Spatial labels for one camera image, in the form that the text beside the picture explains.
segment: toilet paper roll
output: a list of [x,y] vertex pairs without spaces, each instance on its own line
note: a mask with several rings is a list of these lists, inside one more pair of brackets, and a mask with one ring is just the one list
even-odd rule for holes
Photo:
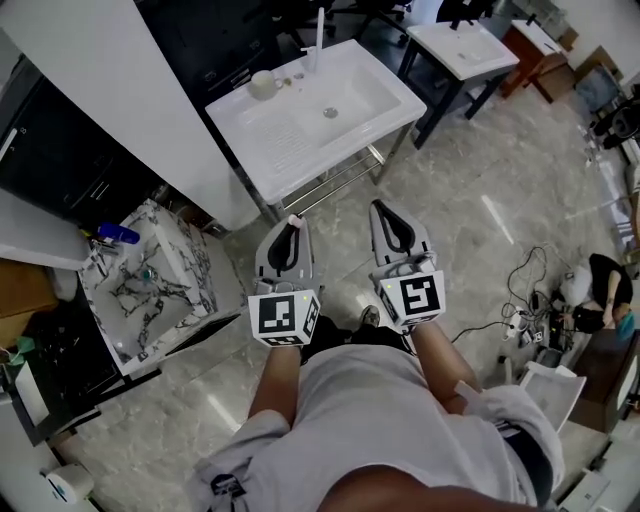
[[46,478],[56,497],[70,505],[86,498],[93,489],[93,478],[80,464],[54,469]]

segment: metal sink stand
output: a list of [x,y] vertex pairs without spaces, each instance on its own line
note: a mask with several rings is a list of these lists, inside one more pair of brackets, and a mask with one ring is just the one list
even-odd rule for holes
[[[380,184],[382,179],[388,174],[389,169],[391,168],[391,165],[393,164],[393,161],[395,159],[395,156],[398,153],[398,149],[400,148],[400,145],[402,144],[404,139],[407,137],[407,135],[411,131],[411,128],[413,128],[414,124],[415,122],[412,121],[411,123],[405,124],[404,126],[400,127],[397,130],[398,135],[396,136],[396,140],[391,146],[391,150],[389,151],[389,154],[386,157],[382,156],[380,151],[378,151],[373,146],[373,144],[369,144],[366,148],[363,149],[363,151],[367,153],[366,156],[364,156],[363,158],[359,158],[357,162],[354,162],[353,164],[349,165],[346,169],[342,169],[340,172],[338,172],[337,174],[334,174],[330,178],[327,178],[326,180],[321,181],[318,185],[313,187],[311,190],[309,190],[308,192],[305,192],[300,197],[294,199],[293,201],[287,204],[285,204],[284,201],[278,201],[275,204],[268,204],[262,198],[262,196],[256,190],[256,188],[253,186],[253,183],[251,183],[251,179],[249,178],[249,176],[247,175],[247,173],[244,171],[242,167],[239,167],[238,169],[236,169],[236,174],[238,175],[238,178],[240,178],[240,181],[242,182],[244,187],[247,189],[247,192],[249,193],[253,201],[258,206],[258,209],[260,210],[260,212],[265,216],[266,219],[269,220],[269,222],[275,225],[278,223],[278,221],[282,220],[283,218],[285,218],[287,215],[291,213],[295,213],[298,215],[307,213],[309,210],[319,205],[322,201],[324,201],[328,197],[331,197],[333,194],[335,194],[339,190],[342,190],[344,187],[350,185],[357,179],[361,178],[365,174],[370,173],[371,171],[373,171],[374,169],[377,169],[378,167],[380,168],[380,171],[377,174],[372,174],[371,180],[375,185]],[[332,190],[329,190],[323,196],[320,196],[318,199],[312,202],[310,205],[304,206],[304,207],[302,205],[299,205],[299,203],[302,202],[307,197],[313,195],[315,192],[322,189],[324,186],[331,183],[336,178],[342,176],[343,174],[350,171],[357,165],[360,165],[361,163],[369,159],[372,159],[370,160],[371,165],[369,165],[365,170],[359,172],[354,177],[349,178],[344,183],[341,183],[338,187]]]

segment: power strip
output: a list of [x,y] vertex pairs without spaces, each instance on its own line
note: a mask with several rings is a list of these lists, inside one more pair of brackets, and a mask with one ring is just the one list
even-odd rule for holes
[[508,320],[509,327],[507,327],[507,335],[505,339],[509,340],[511,338],[515,338],[520,332],[520,324],[522,323],[521,311],[523,311],[523,309],[520,306],[516,306],[515,312]]

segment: wooden table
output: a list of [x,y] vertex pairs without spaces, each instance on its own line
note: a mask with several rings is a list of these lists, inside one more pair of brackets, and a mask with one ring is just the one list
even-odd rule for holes
[[503,44],[520,59],[520,63],[502,84],[502,96],[508,98],[521,85],[567,62],[562,48],[536,23],[525,20],[511,22]]
[[629,411],[626,397],[636,393],[640,331],[620,341],[614,329],[595,332],[573,371],[587,377],[569,420],[608,434]]

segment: shoe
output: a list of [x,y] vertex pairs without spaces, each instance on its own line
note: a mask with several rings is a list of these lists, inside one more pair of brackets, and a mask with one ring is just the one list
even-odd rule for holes
[[360,315],[360,325],[378,327],[380,324],[380,311],[375,306],[367,306]]

